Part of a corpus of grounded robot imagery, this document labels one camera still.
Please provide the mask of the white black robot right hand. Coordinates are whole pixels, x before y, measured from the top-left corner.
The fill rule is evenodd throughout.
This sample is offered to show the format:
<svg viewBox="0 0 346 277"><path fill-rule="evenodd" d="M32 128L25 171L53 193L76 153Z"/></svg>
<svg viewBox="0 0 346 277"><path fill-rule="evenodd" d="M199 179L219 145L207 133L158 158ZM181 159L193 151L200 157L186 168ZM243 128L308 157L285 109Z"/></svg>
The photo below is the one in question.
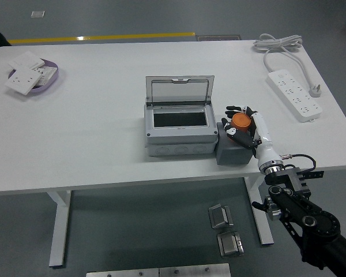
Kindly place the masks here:
<svg viewBox="0 0 346 277"><path fill-rule="evenodd" d="M222 118L223 129L229 139L250 149L258 159L258 168L264 175L283 169L281 156L273 149L272 139L263 116L248 106L227 106L226 118ZM237 115L246 116L248 124L237 124Z"/></svg>

